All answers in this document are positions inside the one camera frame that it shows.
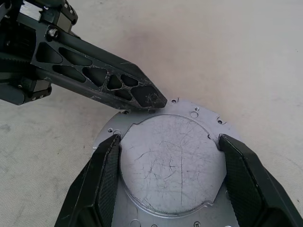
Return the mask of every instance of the scratch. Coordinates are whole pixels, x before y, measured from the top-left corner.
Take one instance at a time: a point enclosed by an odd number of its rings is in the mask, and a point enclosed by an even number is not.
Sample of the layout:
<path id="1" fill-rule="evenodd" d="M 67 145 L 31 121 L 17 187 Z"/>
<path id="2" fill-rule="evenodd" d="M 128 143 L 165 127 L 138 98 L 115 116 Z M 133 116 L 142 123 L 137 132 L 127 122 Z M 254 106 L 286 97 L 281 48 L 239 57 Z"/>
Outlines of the scratch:
<path id="1" fill-rule="evenodd" d="M 174 171 L 172 174 L 170 174 L 168 177 L 165 177 L 165 179 L 169 178 L 170 176 L 172 176 L 176 171 Z"/>
<path id="2" fill-rule="evenodd" d="M 293 160 L 291 160 L 291 159 L 289 159 L 289 158 L 287 158 L 287 157 L 285 157 L 288 161 L 290 161 L 291 163 L 293 163 L 296 167 L 298 167 L 302 172 L 303 172 L 303 169 L 298 165 L 298 164 L 296 164 Z"/>
<path id="3" fill-rule="evenodd" d="M 70 216 L 70 214 L 67 215 L 67 216 L 65 216 L 65 217 L 63 217 L 63 218 L 61 218 L 61 220 L 64 220 L 64 219 L 68 218 L 69 216 Z"/>
<path id="4" fill-rule="evenodd" d="M 148 205 L 150 205 L 151 208 L 153 208 L 154 210 L 156 210 L 146 199 L 145 199 L 145 202 L 147 202 Z"/>
<path id="5" fill-rule="evenodd" d="M 20 219 L 20 217 L 21 217 L 21 215 L 22 215 L 22 213 L 24 211 L 24 208 L 25 208 L 25 204 L 23 204 L 21 206 L 21 208 L 19 209 L 18 214 L 16 216 L 16 220 L 14 221 L 14 224 L 16 224 L 19 221 L 19 219 Z"/>
<path id="6" fill-rule="evenodd" d="M 149 173 L 149 174 L 152 172 L 152 168 L 153 168 L 153 166 L 154 166 L 154 164 L 153 164 L 153 165 L 151 165 L 151 168 L 150 168 L 150 170 L 148 171 L 148 173 Z"/>
<path id="7" fill-rule="evenodd" d="M 131 63 L 131 62 L 123 62 L 123 63 L 120 63 L 120 65 L 125 65 L 125 64 L 135 65 L 134 63 Z"/>
<path id="8" fill-rule="evenodd" d="M 181 150 L 181 205 L 182 205 L 182 195 L 183 195 L 183 149 Z"/>
<path id="9" fill-rule="evenodd" d="M 143 155 L 146 155 L 147 153 L 150 153 L 150 152 L 153 152 L 153 151 L 151 151 L 151 149 L 150 149 L 150 151 L 146 151 L 145 153 L 141 154 L 140 157 L 136 158 L 135 161 L 137 161 L 138 159 L 142 158 Z"/>
<path id="10" fill-rule="evenodd" d="M 179 148 L 179 146 L 177 146 L 176 144 L 173 144 L 173 143 L 171 143 L 171 142 L 169 142 L 169 141 L 165 141 L 165 140 L 161 141 L 161 143 L 159 143 L 159 146 L 160 146 L 162 143 L 169 143 L 170 145 L 173 145 L 173 146 Z"/>
<path id="11" fill-rule="evenodd" d="M 170 168 L 170 170 L 172 170 L 172 169 L 171 169 L 172 166 L 170 165 L 170 164 L 171 164 L 171 160 L 172 160 L 172 156 L 170 156 L 170 161 L 169 161 L 169 168 Z"/>

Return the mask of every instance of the screw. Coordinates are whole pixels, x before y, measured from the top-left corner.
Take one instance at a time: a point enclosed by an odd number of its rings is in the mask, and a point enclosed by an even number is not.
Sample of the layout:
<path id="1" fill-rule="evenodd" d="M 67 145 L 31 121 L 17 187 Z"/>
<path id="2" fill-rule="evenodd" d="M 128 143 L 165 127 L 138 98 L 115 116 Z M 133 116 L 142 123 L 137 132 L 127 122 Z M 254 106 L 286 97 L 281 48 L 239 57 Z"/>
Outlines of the screw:
<path id="1" fill-rule="evenodd" d="M 59 35 L 59 31 L 56 28 L 51 28 L 48 30 L 48 34 L 50 37 L 57 38 Z"/>
<path id="2" fill-rule="evenodd" d="M 196 221 L 196 222 L 194 223 L 194 227 L 201 227 L 200 222 Z"/>

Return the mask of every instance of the aluminum base plate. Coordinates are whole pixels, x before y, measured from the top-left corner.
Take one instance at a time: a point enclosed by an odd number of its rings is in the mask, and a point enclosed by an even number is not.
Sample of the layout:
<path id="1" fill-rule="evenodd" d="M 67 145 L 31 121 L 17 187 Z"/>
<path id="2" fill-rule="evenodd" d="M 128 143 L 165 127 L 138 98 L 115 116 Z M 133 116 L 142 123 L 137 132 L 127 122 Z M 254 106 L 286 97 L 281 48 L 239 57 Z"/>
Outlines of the aluminum base plate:
<path id="1" fill-rule="evenodd" d="M 94 148 L 116 133 L 122 152 L 113 227 L 238 227 L 218 137 L 240 138 L 218 114 L 180 100 L 153 113 L 125 111 Z"/>

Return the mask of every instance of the white floor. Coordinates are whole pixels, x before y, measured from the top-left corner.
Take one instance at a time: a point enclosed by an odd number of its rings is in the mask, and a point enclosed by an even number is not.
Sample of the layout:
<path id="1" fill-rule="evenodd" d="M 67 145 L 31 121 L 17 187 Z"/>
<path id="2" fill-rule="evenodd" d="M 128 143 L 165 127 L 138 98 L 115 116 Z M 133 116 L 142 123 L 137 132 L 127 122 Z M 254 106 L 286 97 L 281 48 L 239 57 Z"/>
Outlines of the white floor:
<path id="1" fill-rule="evenodd" d="M 232 123 L 303 215 L 300 0 L 71 0 L 74 32 Z M 53 86 L 0 101 L 0 226 L 52 227 L 116 110 Z"/>

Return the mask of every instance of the mounting hole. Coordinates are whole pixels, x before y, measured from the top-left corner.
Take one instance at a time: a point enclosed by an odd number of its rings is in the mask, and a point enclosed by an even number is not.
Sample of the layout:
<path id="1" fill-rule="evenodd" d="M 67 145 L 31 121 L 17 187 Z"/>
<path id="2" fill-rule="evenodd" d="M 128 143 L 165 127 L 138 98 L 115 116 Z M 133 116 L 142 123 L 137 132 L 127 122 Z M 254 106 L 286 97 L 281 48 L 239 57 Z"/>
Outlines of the mounting hole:
<path id="1" fill-rule="evenodd" d="M 141 223 L 139 220 L 134 219 L 131 221 L 130 227 L 141 227 Z"/>
<path id="2" fill-rule="evenodd" d="M 197 118 L 199 116 L 199 114 L 197 112 L 193 111 L 193 112 L 190 113 L 190 116 L 192 118 Z"/>
<path id="3" fill-rule="evenodd" d="M 201 227 L 200 222 L 196 221 L 196 222 L 194 223 L 194 227 Z"/>

